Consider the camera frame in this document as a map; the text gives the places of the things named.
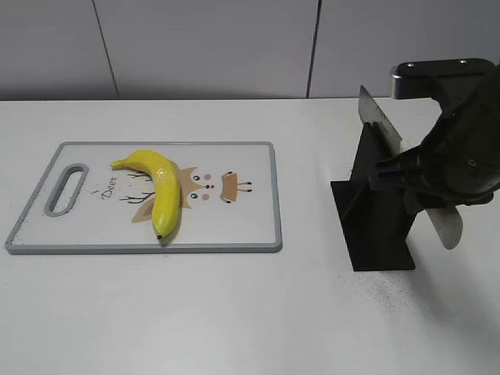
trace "deer cartoon print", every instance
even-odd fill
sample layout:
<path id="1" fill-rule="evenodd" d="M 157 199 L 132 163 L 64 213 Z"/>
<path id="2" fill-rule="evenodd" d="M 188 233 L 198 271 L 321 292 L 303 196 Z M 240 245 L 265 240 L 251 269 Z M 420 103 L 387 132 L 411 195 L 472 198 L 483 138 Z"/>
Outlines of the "deer cartoon print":
<path id="1" fill-rule="evenodd" d="M 183 209 L 193 209 L 198 206 L 198 202 L 213 200 L 213 196 L 220 204 L 231 204 L 238 200 L 238 192 L 252 192 L 252 182 L 238 182 L 238 174 L 229 171 L 219 178 L 215 178 L 211 173 L 199 173 L 199 167 L 193 166 L 181 169 L 175 162 L 172 162 L 180 182 L 181 206 Z M 151 180 L 145 173 L 129 173 L 131 178 L 143 177 Z M 143 192 L 141 197 L 127 195 L 120 200 L 130 204 L 141 204 L 141 207 L 132 218 L 132 223 L 140 223 L 152 218 L 152 209 L 155 201 L 155 192 Z"/>

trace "white cutting board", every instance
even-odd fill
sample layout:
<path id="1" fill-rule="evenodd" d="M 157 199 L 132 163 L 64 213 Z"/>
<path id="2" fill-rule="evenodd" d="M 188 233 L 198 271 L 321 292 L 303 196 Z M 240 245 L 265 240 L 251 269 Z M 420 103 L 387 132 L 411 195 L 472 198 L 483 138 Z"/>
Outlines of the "white cutting board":
<path id="1" fill-rule="evenodd" d="M 183 208 L 178 228 L 162 241 L 150 219 L 154 185 L 113 160 L 139 149 L 178 166 Z M 88 168 L 68 212 L 45 208 L 68 166 Z M 61 194 L 61 211 L 74 188 Z M 276 252 L 281 248 L 273 146 L 268 142 L 67 142 L 52 161 L 9 235 L 12 254 L 131 252 Z"/>

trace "banana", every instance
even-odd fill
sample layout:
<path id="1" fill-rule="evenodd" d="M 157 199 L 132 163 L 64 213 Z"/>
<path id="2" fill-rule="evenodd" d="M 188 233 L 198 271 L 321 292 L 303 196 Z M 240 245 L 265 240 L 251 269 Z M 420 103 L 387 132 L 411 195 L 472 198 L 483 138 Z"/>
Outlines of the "banana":
<path id="1" fill-rule="evenodd" d="M 176 226 L 180 210 L 180 184 L 172 164 L 150 150 L 132 152 L 128 158 L 111 163 L 113 169 L 130 168 L 147 173 L 155 184 L 152 222 L 156 237 L 168 235 Z"/>

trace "metal blade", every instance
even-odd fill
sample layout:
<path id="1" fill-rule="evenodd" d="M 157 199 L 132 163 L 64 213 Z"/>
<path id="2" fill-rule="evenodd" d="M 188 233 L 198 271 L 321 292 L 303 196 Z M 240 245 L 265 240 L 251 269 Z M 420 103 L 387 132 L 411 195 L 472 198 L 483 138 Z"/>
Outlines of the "metal blade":
<path id="1" fill-rule="evenodd" d="M 401 138 L 391 121 L 363 86 L 359 89 L 358 112 L 363 123 L 369 123 L 379 130 L 393 156 L 411 148 L 408 142 Z M 451 250 L 458 245 L 462 237 L 463 222 L 456 207 L 427 209 L 426 211 L 443 246 Z"/>
<path id="2" fill-rule="evenodd" d="M 358 112 L 363 123 L 380 131 L 392 155 L 401 153 L 401 136 L 364 86 L 359 89 Z"/>

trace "white table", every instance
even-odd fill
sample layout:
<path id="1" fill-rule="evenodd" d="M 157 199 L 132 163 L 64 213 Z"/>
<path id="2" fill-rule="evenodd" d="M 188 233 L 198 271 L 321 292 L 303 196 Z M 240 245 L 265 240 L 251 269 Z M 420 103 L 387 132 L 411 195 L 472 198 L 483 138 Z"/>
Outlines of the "white table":
<path id="1" fill-rule="evenodd" d="M 380 99 L 413 144 L 431 100 Z M 62 141 L 271 141 L 284 247 L 244 255 L 0 251 L 0 373 L 498 374 L 500 200 L 460 208 L 441 247 L 425 214 L 412 272 L 353 273 L 330 180 L 346 179 L 355 99 L 0 103 L 0 238 Z"/>

